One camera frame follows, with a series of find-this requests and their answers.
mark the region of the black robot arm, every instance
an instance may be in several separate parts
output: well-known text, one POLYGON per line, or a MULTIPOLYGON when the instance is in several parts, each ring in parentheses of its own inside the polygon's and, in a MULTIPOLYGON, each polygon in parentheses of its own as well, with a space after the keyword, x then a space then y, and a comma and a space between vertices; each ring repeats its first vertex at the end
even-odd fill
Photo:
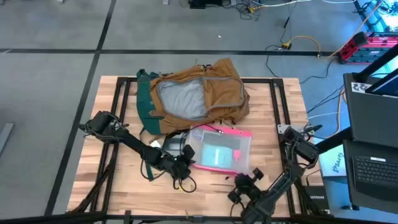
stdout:
POLYGON ((191 158, 194 155, 194 151, 190 146, 185 146, 183 154, 174 158, 170 153, 158 147, 145 145, 130 134, 126 126, 122 125, 119 122, 119 118, 115 115, 106 111, 99 111, 93 119, 86 124, 81 124, 80 129, 105 143, 121 142, 129 146, 153 168, 169 173, 173 180, 185 180, 188 178, 191 173, 188 167, 193 163, 191 158))
MULTIPOLYGON (((283 173, 275 180, 275 182, 268 188, 268 190, 261 191, 255 185, 257 179, 261 179, 263 174, 256 168, 254 178, 250 178, 248 175, 239 174, 235 178, 236 188, 228 194, 228 198, 233 203, 239 203, 241 201, 240 195, 245 194, 250 198, 250 202, 246 208, 241 212, 241 218, 244 224, 252 224, 256 221, 264 221, 266 223, 271 222, 271 216, 274 214, 275 205, 278 199, 285 194, 286 191, 295 184, 295 181, 303 176, 306 169, 311 169, 315 166, 318 160, 318 150, 310 142, 306 142, 301 133, 295 131, 292 128, 287 128, 284 133, 284 142, 288 146, 290 155, 295 156, 296 154, 304 158, 308 164, 304 164, 301 167, 294 157, 288 157, 286 166, 284 167, 283 173)), ((311 202, 311 199, 305 197, 306 201, 311 202)), ((321 215, 322 211, 319 208, 311 204, 310 210, 321 215)))

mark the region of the blue card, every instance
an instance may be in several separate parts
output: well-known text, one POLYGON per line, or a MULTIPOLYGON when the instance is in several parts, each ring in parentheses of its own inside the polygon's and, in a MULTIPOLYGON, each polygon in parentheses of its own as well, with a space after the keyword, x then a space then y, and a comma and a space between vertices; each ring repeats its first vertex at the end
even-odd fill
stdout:
POLYGON ((233 150, 230 147, 205 144, 201 152, 203 166, 232 169, 233 150))

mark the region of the gray floor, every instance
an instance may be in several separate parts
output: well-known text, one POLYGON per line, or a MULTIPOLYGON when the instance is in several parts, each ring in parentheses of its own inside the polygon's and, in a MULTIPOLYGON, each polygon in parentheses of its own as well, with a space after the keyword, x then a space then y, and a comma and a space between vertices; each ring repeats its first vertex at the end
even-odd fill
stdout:
MULTIPOLYGON (((178 1, 117 0, 105 49, 262 50, 279 44, 281 24, 288 7, 261 11, 258 21, 243 21, 234 9, 189 10, 178 1)), ((55 0, 6 1, 0 6, 0 48, 95 49, 110 1, 55 0)), ((361 20, 352 4, 312 1, 299 4, 292 14, 290 35, 310 35, 324 51, 336 50, 361 20)), ((310 40, 294 41, 292 50, 316 51, 310 40)), ((81 122, 90 117, 102 75, 134 75, 140 68, 172 72, 197 63, 231 57, 242 77, 271 77, 266 56, 250 55, 101 55, 81 122)), ((0 155, 0 219, 42 215, 58 171, 66 141, 88 76, 92 54, 0 53, 0 126, 16 124, 0 155)), ((281 77, 324 75, 328 61, 304 56, 271 56, 269 66, 281 77)), ((333 62, 326 79, 302 85, 307 109, 342 84, 342 74, 364 65, 333 62)), ((336 111, 332 101, 310 116, 336 111)), ((344 125, 348 125, 342 112, 344 125)), ((325 127, 317 134, 335 131, 335 116, 312 120, 325 127)), ((83 135, 78 133, 55 213, 63 213, 72 189, 83 135)))

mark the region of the backpack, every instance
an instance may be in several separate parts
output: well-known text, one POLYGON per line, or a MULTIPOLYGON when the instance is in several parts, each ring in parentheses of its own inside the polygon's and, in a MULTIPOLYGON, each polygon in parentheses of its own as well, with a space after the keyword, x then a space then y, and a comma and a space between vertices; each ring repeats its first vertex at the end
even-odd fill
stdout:
POLYGON ((149 133, 170 134, 191 126, 249 113, 250 96, 228 58, 166 75, 137 72, 137 111, 149 133))

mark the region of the wooden table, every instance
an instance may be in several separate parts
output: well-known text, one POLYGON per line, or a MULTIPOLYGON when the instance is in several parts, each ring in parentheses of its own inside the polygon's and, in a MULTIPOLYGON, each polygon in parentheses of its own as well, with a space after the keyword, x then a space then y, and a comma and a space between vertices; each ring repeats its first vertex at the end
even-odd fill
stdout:
MULTIPOLYGON (((91 113, 94 116, 97 111, 109 111, 111 108, 117 76, 102 77, 99 83, 95 104, 91 113)), ((297 78, 284 78, 285 94, 292 124, 307 123, 300 83, 297 78)), ((268 186, 282 172, 280 151, 277 141, 274 111, 271 102, 269 85, 266 83, 245 83, 246 91, 250 95, 250 113, 236 127, 252 132, 251 143, 251 169, 260 168, 264 178, 256 182, 260 189, 268 186)), ((141 121, 136 109, 137 84, 132 83, 129 92, 125 123, 131 134, 138 136, 142 129, 141 121)), ((278 105, 281 121, 283 111, 277 89, 278 105)), ((83 145, 78 170, 73 184, 72 194, 68 204, 68 210, 75 208, 87 195, 96 179, 98 164, 103 143, 94 137, 87 137, 83 145)), ((181 190, 174 190, 172 179, 165 174, 153 182, 142 178, 140 174, 141 158, 133 150, 121 144, 119 147, 118 161, 113 179, 111 198, 109 201, 109 214, 123 215, 125 210, 131 210, 134 215, 203 215, 203 216, 229 216, 232 203, 227 194, 234 188, 233 178, 225 179, 225 174, 218 174, 205 170, 192 168, 191 176, 197 182, 197 190, 187 194, 181 190)), ((308 170, 307 173, 317 170, 318 167, 308 170)), ((310 176, 314 185, 322 185, 320 173, 310 176)), ((191 182, 184 181, 186 189, 192 187, 191 182)), ((101 210, 104 187, 98 200, 97 210, 101 210)), ((300 212, 297 192, 293 189, 296 212, 300 212)), ((234 216, 239 216, 240 207, 236 206, 234 216)), ((277 202, 275 217, 288 217, 289 210, 287 197, 284 195, 277 202)))

